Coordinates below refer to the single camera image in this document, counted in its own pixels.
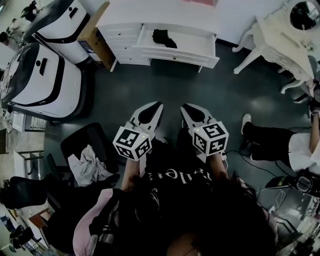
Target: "black handle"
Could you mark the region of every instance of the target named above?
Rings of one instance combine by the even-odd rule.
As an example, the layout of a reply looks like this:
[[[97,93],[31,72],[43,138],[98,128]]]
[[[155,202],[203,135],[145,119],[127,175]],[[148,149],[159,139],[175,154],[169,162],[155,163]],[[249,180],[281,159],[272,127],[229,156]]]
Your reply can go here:
[[[42,62],[41,62],[41,67],[40,67],[40,75],[43,76],[44,73],[45,73],[45,68],[46,68],[46,65],[47,65],[47,58],[43,58]]]
[[[76,14],[76,12],[78,11],[78,8],[73,8],[72,12],[70,12],[69,16],[70,16],[70,19],[72,19],[72,17]]]

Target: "open drawer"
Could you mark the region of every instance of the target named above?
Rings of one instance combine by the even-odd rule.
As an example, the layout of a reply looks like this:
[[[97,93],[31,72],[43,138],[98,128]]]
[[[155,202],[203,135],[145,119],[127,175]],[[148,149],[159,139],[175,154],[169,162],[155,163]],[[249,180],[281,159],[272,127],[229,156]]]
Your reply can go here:
[[[177,48],[168,48],[155,43],[155,29],[168,30],[168,36]],[[151,59],[186,62],[208,68],[214,68],[219,58],[216,57],[216,35],[203,30],[171,24],[144,24],[136,45],[143,57]]]

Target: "oval mirror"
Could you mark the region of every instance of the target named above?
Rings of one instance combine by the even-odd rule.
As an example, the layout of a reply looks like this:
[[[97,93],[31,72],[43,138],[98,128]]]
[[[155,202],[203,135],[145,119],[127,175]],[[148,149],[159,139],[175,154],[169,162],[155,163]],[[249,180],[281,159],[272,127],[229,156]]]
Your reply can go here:
[[[320,10],[312,2],[299,2],[291,11],[290,21],[298,30],[310,30],[319,24]]]

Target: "baseboard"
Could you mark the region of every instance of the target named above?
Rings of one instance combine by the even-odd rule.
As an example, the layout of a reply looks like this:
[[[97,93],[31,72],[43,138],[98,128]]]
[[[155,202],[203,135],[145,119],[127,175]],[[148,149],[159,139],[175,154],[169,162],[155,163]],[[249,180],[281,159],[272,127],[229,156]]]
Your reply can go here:
[[[226,41],[226,40],[222,40],[222,39],[219,39],[219,38],[217,38],[215,42],[220,44],[220,45],[223,45],[223,46],[226,46],[226,47],[230,47],[230,48],[239,46],[238,44],[235,44],[233,42],[229,42],[229,41]],[[241,52],[243,52],[245,54],[250,54],[251,50],[249,50],[247,48],[242,48]]]

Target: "mirror frame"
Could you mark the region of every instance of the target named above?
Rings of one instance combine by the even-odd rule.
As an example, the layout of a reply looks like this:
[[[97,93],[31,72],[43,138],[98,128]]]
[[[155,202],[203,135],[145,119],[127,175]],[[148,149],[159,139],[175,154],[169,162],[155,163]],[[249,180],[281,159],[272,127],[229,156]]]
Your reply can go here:
[[[290,15],[291,12],[293,10],[293,8],[300,2],[311,2],[314,4],[314,6],[318,9],[319,13],[320,13],[320,4],[318,4],[318,2],[316,0],[290,0],[287,3],[287,11],[286,11],[286,21],[289,25],[289,27],[294,30],[295,32],[301,33],[301,34],[313,34],[314,32],[318,31],[320,29],[320,21],[319,23],[314,26],[313,28],[309,29],[309,30],[300,30],[295,28],[292,24],[291,24],[291,19],[290,19]]]

